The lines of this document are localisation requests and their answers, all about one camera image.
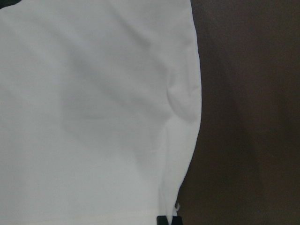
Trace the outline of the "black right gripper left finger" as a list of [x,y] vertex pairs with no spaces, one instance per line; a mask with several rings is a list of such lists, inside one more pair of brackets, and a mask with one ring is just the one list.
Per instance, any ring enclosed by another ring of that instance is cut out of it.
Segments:
[[157,225],[168,225],[167,217],[157,217]]

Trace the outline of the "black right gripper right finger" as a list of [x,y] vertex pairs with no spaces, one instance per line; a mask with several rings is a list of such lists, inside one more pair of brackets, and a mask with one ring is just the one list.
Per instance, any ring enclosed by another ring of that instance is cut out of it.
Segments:
[[173,216],[171,225],[182,225],[182,217],[181,216]]

